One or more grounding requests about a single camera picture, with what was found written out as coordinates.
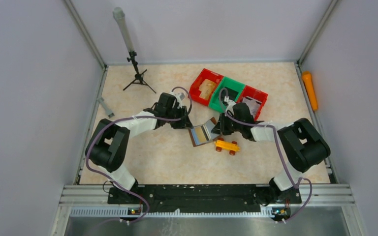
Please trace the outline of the grey light on tripod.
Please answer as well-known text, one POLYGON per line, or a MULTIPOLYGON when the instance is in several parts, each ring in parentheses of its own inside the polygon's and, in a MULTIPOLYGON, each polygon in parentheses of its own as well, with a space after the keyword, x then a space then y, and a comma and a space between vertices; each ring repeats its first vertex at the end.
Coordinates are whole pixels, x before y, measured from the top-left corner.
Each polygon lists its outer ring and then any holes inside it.
POLYGON ((125 46, 128 51, 128 57, 127 61, 132 63, 132 66, 135 71, 134 80, 130 82, 124 89, 125 91, 127 88, 129 88, 131 85, 142 85, 147 86, 151 91, 153 91, 155 94, 157 93, 145 80, 144 80, 144 74, 147 72, 147 69, 140 72, 138 68, 138 62, 136 61, 135 57, 137 56, 137 53, 134 49, 134 45, 126 24, 126 15, 121 7, 115 7, 113 10, 113 18, 115 19, 120 33, 123 37, 125 46))

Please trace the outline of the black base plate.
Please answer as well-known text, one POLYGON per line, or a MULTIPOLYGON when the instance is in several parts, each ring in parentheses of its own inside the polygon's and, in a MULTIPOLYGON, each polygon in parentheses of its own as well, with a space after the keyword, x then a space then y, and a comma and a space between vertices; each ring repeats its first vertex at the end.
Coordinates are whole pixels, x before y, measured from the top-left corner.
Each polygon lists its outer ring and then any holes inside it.
POLYGON ((136 205, 150 213, 242 213, 259 212, 271 204, 301 204, 299 190, 274 193, 268 184, 148 184, 130 193, 112 187, 108 204, 136 205))

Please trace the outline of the grey metal bracket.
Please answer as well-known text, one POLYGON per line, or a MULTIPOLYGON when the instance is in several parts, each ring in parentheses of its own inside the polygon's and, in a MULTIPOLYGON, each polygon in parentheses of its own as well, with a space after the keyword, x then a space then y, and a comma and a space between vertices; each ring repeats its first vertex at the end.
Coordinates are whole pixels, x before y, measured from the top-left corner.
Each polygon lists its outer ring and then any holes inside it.
POLYGON ((104 109, 106 115, 109 118, 112 118, 115 115, 114 112, 107 106, 107 104, 105 103, 105 100, 103 99, 103 97, 98 97, 96 100, 102 106, 102 108, 104 109))

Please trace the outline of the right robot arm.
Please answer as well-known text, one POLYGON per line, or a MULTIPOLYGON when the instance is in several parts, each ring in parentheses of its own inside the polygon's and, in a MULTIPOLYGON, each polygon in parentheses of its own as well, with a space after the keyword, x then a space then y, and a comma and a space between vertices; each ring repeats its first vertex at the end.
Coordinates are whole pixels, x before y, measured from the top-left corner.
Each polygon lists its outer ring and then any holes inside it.
POLYGON ((276 144, 283 166, 269 182, 269 197, 276 203, 283 202, 289 196, 289 190, 298 187, 303 174, 331 154, 329 145, 308 119, 300 118, 286 126, 256 121, 245 103, 226 109, 212 129, 212 133, 224 136, 234 132, 252 142, 276 144))

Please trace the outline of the gold cards stack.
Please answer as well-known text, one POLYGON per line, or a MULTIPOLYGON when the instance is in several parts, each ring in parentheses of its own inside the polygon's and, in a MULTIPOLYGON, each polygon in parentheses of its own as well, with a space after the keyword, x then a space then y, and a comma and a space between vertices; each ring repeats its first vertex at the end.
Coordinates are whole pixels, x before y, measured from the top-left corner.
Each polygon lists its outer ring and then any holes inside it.
POLYGON ((211 80, 204 80, 199 86, 200 95, 199 97, 207 100, 209 96, 213 93, 216 83, 211 80))

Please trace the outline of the aluminium front rail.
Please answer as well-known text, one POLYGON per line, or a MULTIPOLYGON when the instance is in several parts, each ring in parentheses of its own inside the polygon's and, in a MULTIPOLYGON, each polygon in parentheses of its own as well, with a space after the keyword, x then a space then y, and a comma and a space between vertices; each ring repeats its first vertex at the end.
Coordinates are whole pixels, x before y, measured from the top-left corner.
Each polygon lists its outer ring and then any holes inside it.
POLYGON ((72 216, 120 217, 278 217, 297 208, 354 204, 346 184, 301 185, 279 200, 267 197, 266 185, 142 185, 138 197, 111 186, 73 185, 59 204, 72 216))

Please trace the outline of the green plastic bin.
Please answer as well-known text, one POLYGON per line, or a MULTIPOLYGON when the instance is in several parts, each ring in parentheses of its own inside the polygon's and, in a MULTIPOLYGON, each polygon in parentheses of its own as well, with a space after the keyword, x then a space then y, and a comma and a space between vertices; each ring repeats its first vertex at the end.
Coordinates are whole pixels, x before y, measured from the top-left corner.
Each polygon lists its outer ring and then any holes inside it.
POLYGON ((221 82, 218 84, 215 91, 213 92, 208 107, 212 110, 218 111, 219 113, 222 112, 222 103, 219 102, 219 98, 222 101, 224 101, 224 96, 226 95, 226 93, 223 91, 222 94, 220 94, 220 91, 222 89, 226 89, 228 92, 227 96, 229 97, 229 99, 234 102, 237 102, 245 86, 245 84, 233 80, 229 77, 223 77, 221 82))

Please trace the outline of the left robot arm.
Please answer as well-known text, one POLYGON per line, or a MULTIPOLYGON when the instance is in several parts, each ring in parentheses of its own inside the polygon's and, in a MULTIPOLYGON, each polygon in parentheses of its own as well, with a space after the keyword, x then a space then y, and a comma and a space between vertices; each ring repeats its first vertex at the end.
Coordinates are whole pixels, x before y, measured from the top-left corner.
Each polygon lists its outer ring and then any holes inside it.
POLYGON ((104 118, 97 124, 85 150, 86 166, 112 181, 120 189, 119 196, 124 202, 133 203, 138 197, 138 190, 134 187, 137 180, 124 164, 130 138, 167 123, 173 129, 191 129, 191 107, 183 104, 185 98, 190 98, 188 93, 163 92, 153 106, 134 116, 116 121, 104 118))

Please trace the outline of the brown leather card holder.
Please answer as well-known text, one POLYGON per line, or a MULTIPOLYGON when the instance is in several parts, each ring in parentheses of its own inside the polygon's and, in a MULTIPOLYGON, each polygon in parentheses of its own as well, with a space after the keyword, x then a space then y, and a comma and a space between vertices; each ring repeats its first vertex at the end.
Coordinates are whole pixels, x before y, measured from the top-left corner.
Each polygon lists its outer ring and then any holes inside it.
POLYGON ((193 147, 198 147, 216 141, 220 135, 213 133, 212 130, 217 123, 217 120, 212 117, 204 124, 197 125, 189 129, 189 136, 193 147))

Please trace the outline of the orange flashlight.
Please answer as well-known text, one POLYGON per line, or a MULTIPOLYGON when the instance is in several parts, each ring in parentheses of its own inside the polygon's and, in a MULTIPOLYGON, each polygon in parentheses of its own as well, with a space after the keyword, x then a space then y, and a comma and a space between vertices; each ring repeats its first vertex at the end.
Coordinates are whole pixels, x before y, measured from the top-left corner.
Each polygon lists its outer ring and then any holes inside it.
POLYGON ((304 86, 305 86, 305 89, 306 89, 306 92, 307 92, 307 95, 308 95, 308 98, 309 98, 311 109, 313 111, 317 111, 318 110, 318 103, 317 103, 317 99, 316 99, 316 94, 315 94, 312 78, 313 77, 312 77, 312 74, 311 74, 310 71, 304 71, 302 73, 302 81, 304 83, 304 86))

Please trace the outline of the yellow toy brick car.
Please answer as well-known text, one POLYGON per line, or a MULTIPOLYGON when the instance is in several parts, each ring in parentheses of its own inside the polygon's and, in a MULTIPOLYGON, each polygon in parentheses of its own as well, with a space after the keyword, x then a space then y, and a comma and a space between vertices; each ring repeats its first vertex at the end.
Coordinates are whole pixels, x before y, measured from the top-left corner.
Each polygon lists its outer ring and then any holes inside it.
POLYGON ((215 141, 215 150, 218 152, 222 152, 224 150, 228 151, 230 155, 235 155, 237 152, 239 152, 240 146, 236 141, 227 142, 224 140, 224 138, 218 138, 215 141))

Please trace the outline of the red bin with silver cards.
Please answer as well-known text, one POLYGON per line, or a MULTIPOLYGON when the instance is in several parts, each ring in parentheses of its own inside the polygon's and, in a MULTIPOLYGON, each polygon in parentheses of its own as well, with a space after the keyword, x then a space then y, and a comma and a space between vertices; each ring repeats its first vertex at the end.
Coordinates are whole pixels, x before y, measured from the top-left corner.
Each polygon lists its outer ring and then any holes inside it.
POLYGON ((267 93, 246 85, 237 103, 246 103, 254 120, 258 120, 267 98, 267 93))

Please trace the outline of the red bin with gold cards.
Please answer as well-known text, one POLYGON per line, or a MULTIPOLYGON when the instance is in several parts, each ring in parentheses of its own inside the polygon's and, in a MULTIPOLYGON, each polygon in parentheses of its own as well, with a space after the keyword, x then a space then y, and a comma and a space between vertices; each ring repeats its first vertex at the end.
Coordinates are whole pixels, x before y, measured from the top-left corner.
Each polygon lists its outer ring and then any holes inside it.
POLYGON ((211 97, 223 79, 223 75, 203 68, 191 84, 189 94, 193 101, 209 106, 211 97))

